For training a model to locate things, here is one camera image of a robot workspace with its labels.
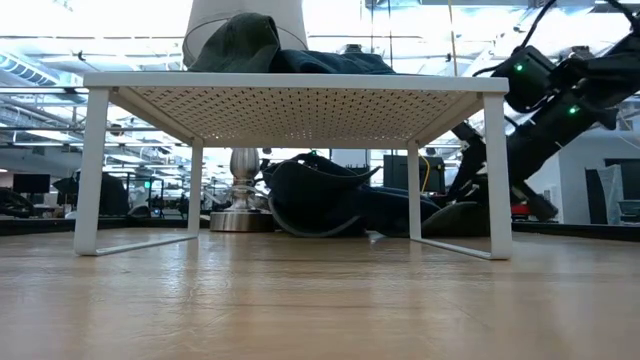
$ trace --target wooden floor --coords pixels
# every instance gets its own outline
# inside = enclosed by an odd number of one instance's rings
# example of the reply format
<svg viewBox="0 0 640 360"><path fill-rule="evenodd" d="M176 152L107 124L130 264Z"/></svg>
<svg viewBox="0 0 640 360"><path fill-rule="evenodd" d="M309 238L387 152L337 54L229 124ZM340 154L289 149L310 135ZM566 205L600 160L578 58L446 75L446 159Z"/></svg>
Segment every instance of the wooden floor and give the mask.
<svg viewBox="0 0 640 360"><path fill-rule="evenodd" d="M101 232L101 242L169 236ZM0 359L638 359L640 245L211 235L101 258L0 238Z"/></svg>

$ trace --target white shelf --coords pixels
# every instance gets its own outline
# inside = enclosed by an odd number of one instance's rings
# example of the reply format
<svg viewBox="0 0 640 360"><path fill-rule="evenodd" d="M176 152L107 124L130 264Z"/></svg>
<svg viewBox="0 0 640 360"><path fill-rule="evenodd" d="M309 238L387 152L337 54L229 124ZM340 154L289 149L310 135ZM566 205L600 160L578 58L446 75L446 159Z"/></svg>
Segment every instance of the white shelf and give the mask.
<svg viewBox="0 0 640 360"><path fill-rule="evenodd" d="M95 73L85 86L205 147L406 148L482 109L505 79L428 76Z"/></svg>

